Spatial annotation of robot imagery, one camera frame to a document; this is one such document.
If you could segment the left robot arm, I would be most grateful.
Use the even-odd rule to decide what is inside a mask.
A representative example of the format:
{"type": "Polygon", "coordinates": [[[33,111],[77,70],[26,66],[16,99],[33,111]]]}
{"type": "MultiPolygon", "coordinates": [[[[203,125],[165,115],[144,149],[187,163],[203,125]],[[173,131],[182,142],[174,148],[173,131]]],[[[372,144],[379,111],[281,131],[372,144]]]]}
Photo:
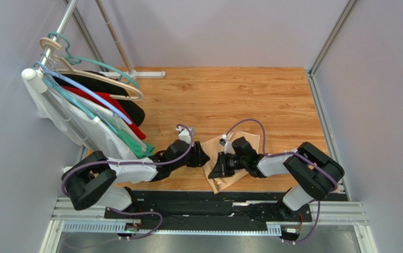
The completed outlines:
{"type": "Polygon", "coordinates": [[[201,168],[210,157],[201,143],[189,144],[176,140],[166,150],[138,160],[119,160],[95,151],[70,167],[62,176],[62,190],[77,211],[92,206],[104,206],[123,211],[133,202],[120,182],[155,182],[163,180],[181,168],[201,168]]]}

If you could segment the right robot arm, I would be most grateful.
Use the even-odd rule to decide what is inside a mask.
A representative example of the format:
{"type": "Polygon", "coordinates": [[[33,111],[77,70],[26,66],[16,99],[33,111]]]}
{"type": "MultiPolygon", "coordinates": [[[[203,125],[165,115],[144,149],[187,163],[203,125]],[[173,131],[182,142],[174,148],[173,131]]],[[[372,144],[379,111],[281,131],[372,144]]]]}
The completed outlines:
{"type": "Polygon", "coordinates": [[[290,174],[297,181],[276,203],[276,213],[282,219],[311,201],[325,200],[345,175],[341,165],[309,142],[277,154],[258,153],[244,137],[232,142],[222,139],[220,143],[226,150],[218,153],[208,179],[231,178],[245,170],[255,178],[290,174]]]}

